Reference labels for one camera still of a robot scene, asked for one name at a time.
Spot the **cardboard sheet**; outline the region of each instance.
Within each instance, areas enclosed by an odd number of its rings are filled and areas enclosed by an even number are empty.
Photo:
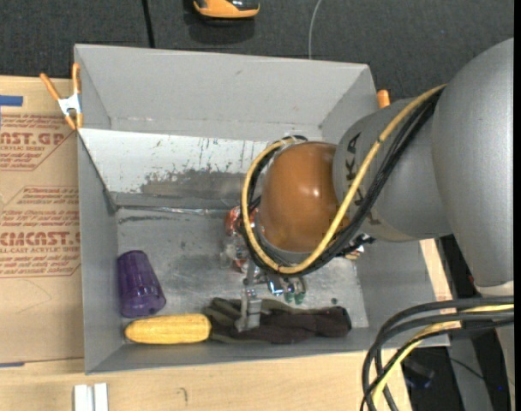
[[[39,78],[0,93],[24,98],[1,111],[0,364],[82,357],[76,133]]]

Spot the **yellow cable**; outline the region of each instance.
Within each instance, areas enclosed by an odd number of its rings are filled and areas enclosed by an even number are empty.
[[[492,306],[479,306],[479,307],[472,307],[469,309],[464,309],[461,312],[464,313],[471,313],[471,312],[496,312],[496,311],[505,311],[508,309],[513,309],[514,305],[511,304],[505,304],[505,305],[492,305]],[[380,399],[380,395],[382,394],[382,391],[384,390],[384,387],[388,383],[388,378],[392,372],[396,369],[396,367],[400,366],[401,362],[405,359],[405,357],[410,354],[413,349],[418,347],[422,341],[417,341],[419,338],[422,338],[430,333],[434,333],[436,331],[442,331],[442,330],[457,330],[462,327],[460,321],[445,321],[443,323],[437,323],[435,325],[429,325],[422,329],[420,332],[418,332],[414,337],[412,337],[409,340],[409,343],[404,350],[404,352],[394,361],[392,366],[388,368],[386,373],[382,376],[379,384],[373,388],[372,397],[373,402],[377,403]]]
[[[343,199],[342,204],[338,208],[337,214],[335,215],[335,218],[333,219],[331,225],[329,226],[328,231],[326,232],[323,239],[318,244],[317,248],[300,264],[292,267],[286,267],[281,266],[278,263],[274,262],[262,249],[259,242],[256,240],[255,235],[253,233],[253,230],[251,229],[251,222],[249,219],[249,210],[248,210],[248,194],[249,194],[249,182],[251,180],[251,177],[253,175],[253,172],[255,171],[256,166],[258,163],[274,148],[280,147],[284,144],[283,141],[276,142],[272,145],[270,145],[267,149],[265,149],[251,164],[251,167],[248,170],[247,175],[245,176],[245,184],[242,189],[242,215],[243,215],[243,225],[245,228],[246,235],[248,237],[249,243],[251,247],[254,249],[254,251],[260,256],[260,258],[272,269],[274,269],[277,272],[281,272],[282,274],[297,274],[298,272],[301,272],[308,268],[312,263],[320,257],[320,255],[323,253],[323,251],[326,249],[327,245],[331,242],[331,239],[337,232],[337,229],[339,225],[342,223],[342,220],[344,218],[344,214],[348,210],[348,207],[350,206],[350,203],[352,199],[354,198],[354,195],[357,192],[357,189],[359,188],[363,177],[365,177],[369,165],[371,165],[371,162],[374,159],[374,156],[377,154],[377,152],[380,149],[380,146],[382,143],[387,139],[387,137],[390,135],[390,133],[422,102],[424,102],[426,99],[428,99],[430,96],[432,96],[434,93],[438,92],[439,90],[443,89],[445,85],[437,86],[436,88],[433,88],[431,90],[428,90],[427,92],[421,94],[419,97],[415,98],[413,101],[411,101],[409,104],[407,104],[391,121],[386,125],[386,128],[382,131],[377,141],[371,146],[370,151],[368,152],[367,156],[363,160],[360,168],[357,171],[356,177],[354,178],[354,181],[351,183],[350,188],[348,189],[348,193]]]

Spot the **black floor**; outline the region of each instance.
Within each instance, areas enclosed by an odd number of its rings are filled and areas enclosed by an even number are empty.
[[[514,36],[514,0],[322,0],[312,24],[318,2],[260,0],[255,21],[214,27],[184,0],[148,0],[158,48],[366,63],[392,100],[448,82]],[[75,43],[148,47],[141,0],[0,0],[0,74],[68,77]],[[449,360],[411,358],[436,372],[411,390],[414,409],[460,411]]]

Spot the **yellow corn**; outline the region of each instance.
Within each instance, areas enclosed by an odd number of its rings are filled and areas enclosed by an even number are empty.
[[[211,323],[205,315],[185,313],[136,319],[123,333],[134,343],[184,344],[205,341],[210,332]]]

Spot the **wooden table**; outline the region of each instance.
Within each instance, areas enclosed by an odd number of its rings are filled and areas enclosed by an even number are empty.
[[[69,87],[65,80],[58,84]],[[0,94],[19,92],[33,98],[44,89],[39,78],[0,76]],[[421,245],[437,298],[448,298],[434,242]],[[72,409],[74,385],[96,383],[108,384],[111,411],[353,410],[362,400],[363,358],[358,352],[90,376],[84,374],[82,359],[31,362],[0,368],[0,411]],[[399,409],[410,410],[400,371],[389,386]],[[380,409],[387,409],[386,404]]]

